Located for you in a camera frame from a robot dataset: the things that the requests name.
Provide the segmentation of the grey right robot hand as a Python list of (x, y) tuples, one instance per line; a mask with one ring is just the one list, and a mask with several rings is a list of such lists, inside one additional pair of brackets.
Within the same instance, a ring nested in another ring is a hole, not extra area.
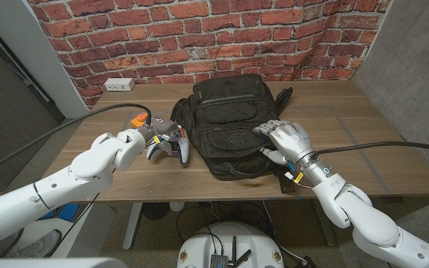
[(275, 145), (276, 150), (263, 147), (260, 151), (276, 164), (296, 163), (314, 151), (309, 134), (298, 123), (269, 120), (253, 130), (268, 136)]

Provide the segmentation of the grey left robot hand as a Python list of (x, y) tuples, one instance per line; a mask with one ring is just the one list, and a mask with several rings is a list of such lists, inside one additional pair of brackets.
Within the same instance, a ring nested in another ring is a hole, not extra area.
[(183, 136), (182, 130), (175, 122), (154, 117), (151, 118), (151, 125), (142, 124), (139, 132), (144, 136), (146, 142), (154, 140), (154, 143), (148, 146), (147, 158), (149, 160), (161, 150), (169, 156), (180, 157), (182, 163), (188, 161), (188, 139)]

